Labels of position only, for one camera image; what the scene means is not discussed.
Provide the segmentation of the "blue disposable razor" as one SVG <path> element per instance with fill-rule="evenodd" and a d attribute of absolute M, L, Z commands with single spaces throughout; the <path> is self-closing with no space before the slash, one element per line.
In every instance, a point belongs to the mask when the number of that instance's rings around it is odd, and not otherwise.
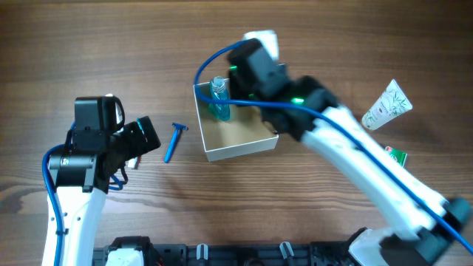
<path fill-rule="evenodd" d="M 174 150 L 177 146 L 177 143 L 180 139 L 180 135 L 182 134 L 183 131 L 187 131 L 188 130 L 188 127 L 183 125 L 183 124 L 180 124 L 180 123 L 172 123 L 172 126 L 174 127 L 174 133 L 171 137 L 171 141 L 169 143 L 169 147 L 167 149 L 167 152 L 166 152 L 166 155 L 164 157 L 164 162 L 165 163 L 169 163 L 170 160 L 171 160 L 171 157 L 174 153 Z"/>

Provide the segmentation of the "blue mouthwash bottle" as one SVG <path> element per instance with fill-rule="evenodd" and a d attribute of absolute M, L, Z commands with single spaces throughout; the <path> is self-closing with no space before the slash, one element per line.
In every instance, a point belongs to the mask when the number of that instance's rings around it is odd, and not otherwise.
<path fill-rule="evenodd" d="M 210 80 L 210 93 L 213 100 L 227 100 L 229 93 L 223 77 L 214 77 Z M 228 104 L 212 103 L 211 110 L 215 118 L 227 121 L 231 119 L 231 110 Z"/>

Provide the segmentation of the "white lotion tube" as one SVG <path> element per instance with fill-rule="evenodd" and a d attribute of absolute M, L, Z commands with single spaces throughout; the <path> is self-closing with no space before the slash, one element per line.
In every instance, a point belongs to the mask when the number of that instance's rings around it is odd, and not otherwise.
<path fill-rule="evenodd" d="M 374 131 L 410 110 L 412 110 L 412 104 L 396 80 L 392 79 L 381 96 L 362 117 L 361 123 L 366 129 Z"/>

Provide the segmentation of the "green soap box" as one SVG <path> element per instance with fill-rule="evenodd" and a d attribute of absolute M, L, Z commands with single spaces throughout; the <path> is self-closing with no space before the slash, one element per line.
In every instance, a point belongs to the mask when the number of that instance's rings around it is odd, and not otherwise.
<path fill-rule="evenodd" d="M 385 147 L 385 152 L 396 161 L 401 167 L 404 167 L 408 154 L 404 151 L 394 149 L 391 146 Z"/>

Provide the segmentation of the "teal toothpaste tube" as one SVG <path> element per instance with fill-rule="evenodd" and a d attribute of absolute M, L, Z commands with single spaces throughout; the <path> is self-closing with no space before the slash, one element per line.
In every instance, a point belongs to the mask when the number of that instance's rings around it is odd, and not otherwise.
<path fill-rule="evenodd" d="M 128 167 L 137 169 L 143 145 L 146 143 L 146 137 L 143 133 L 140 119 L 137 119 L 132 123 L 132 127 L 130 128 L 130 137 L 130 158 L 128 160 Z"/>

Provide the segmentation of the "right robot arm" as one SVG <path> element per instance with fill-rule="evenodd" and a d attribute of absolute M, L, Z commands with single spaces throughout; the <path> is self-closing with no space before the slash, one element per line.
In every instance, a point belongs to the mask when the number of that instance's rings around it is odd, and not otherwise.
<path fill-rule="evenodd" d="M 279 133 L 319 153 L 377 207 L 387 221 L 344 247 L 356 265 L 433 265 L 471 216 L 462 198 L 446 199 L 397 164 L 315 78 L 291 79 L 255 38 L 228 48 L 231 103 L 254 106 Z"/>

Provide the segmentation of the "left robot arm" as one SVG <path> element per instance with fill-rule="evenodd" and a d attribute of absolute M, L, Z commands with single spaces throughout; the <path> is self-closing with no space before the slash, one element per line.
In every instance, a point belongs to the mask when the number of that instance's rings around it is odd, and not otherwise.
<path fill-rule="evenodd" d="M 41 163 L 49 216 L 43 265 L 92 265 L 107 194 L 129 181 L 127 162 L 160 147 L 150 118 L 126 123 L 115 96 L 79 97 L 74 107 L 66 140 Z"/>

